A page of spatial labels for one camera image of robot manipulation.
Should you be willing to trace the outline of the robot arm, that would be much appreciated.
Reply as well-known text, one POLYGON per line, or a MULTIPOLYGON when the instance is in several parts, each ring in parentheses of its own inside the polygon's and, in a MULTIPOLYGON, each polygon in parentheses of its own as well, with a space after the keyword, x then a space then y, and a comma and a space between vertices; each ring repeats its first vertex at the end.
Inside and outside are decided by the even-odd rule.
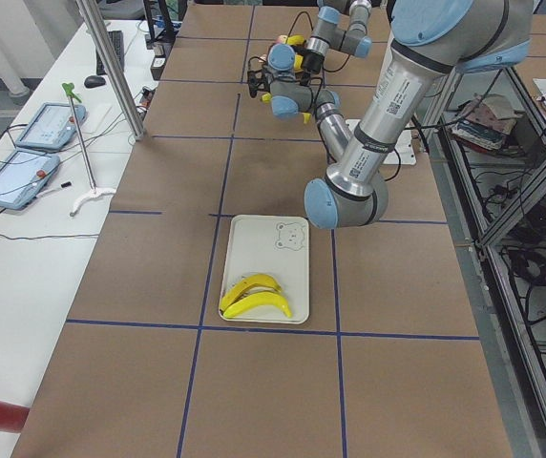
POLYGON ((304 45, 302 70, 318 74, 329 50, 365 58, 372 45, 368 20, 372 5, 367 0, 318 1, 318 18, 304 45))
POLYGON ((378 220, 388 190, 378 172, 432 83, 450 73, 479 73, 521 62, 530 45, 529 1, 394 1, 388 9, 391 60, 372 102, 355 128, 348 128, 336 93, 313 89, 326 52, 364 58, 371 40, 369 1, 321 1, 318 21, 306 40, 301 77, 296 53, 273 45, 262 66, 264 88, 275 116, 315 117, 333 162, 304 191, 309 221, 321 229, 363 226, 378 220))

